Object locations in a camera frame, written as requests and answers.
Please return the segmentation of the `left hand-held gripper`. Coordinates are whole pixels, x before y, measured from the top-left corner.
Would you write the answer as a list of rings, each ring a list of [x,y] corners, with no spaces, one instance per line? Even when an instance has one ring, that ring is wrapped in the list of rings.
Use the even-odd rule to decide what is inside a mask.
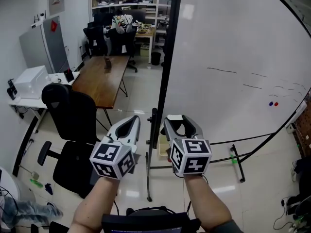
[[[115,123],[107,135],[96,145],[90,162],[99,176],[115,180],[133,173],[136,165],[136,143],[139,140],[140,118],[130,116]],[[127,138],[126,143],[113,138]]]

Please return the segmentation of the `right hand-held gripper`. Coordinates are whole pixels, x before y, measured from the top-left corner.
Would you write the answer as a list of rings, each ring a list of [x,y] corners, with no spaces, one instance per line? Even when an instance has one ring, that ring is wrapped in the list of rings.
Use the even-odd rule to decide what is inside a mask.
[[[181,135],[177,132],[181,124],[184,125],[187,138],[180,138]],[[212,158],[212,151],[209,141],[203,137],[201,127],[186,115],[165,117],[163,127],[171,148],[169,158],[177,173],[205,173]]]

